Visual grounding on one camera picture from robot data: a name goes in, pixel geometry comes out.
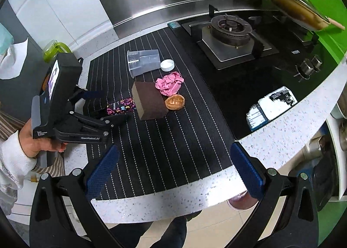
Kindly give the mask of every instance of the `silver bolt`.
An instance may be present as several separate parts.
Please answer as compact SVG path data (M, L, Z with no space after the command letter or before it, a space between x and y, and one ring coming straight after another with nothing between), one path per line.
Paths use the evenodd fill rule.
M76 168L76 169L74 169L74 170L72 171L72 174L73 174L74 176L78 176L78 175L80 175L81 173L82 173L82 170L79 169L79 168Z
M300 177L303 179L303 180L307 180L308 179L308 175L306 173L301 173L300 174Z
M268 169L268 174L269 175L277 175L277 171L274 168Z
M41 179L45 180L46 178L48 178L48 173L44 173L41 175Z

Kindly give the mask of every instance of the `sleeve cuff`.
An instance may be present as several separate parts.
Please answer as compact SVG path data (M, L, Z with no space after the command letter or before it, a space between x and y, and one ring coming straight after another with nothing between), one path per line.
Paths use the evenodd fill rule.
M3 144L2 161L9 173L19 182L36 165L35 158L29 158L20 146L19 131L12 134Z

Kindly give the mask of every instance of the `placemat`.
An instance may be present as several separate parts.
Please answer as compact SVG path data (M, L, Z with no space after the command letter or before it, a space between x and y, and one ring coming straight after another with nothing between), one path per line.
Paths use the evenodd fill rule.
M88 90L103 90L105 98L86 101L84 113L105 108L108 102L131 96L134 81L155 82L170 72L154 70L132 79L127 51L158 49L160 60L172 59L173 71L184 78L179 94L186 103L163 119L140 121L137 112L126 124L114 127L111 143L121 157L100 200L152 194L188 184L231 166L229 147L234 139L217 103L189 56L169 28L116 47L90 63ZM88 144L88 159L109 145Z

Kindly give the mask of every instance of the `gas stove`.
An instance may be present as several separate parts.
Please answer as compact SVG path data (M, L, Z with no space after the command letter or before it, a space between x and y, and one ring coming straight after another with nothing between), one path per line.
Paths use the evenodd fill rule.
M254 131L247 114L259 100L286 87L299 102L337 66L315 33L279 11L210 12L169 26L236 139Z

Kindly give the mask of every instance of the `countertop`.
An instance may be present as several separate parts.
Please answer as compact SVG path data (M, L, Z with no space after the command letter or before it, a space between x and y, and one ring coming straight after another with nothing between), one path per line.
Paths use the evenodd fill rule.
M86 86L89 63L99 55L129 40L166 27L160 24L116 41L83 62L79 85ZM334 107L347 80L346 57L305 99L261 129L240 140L250 156L266 168L279 169L317 132ZM85 145L69 145L65 152L65 171L87 164ZM196 182L144 196L95 201L96 211L107 223L148 222L189 214L223 202L245 190L233 166Z

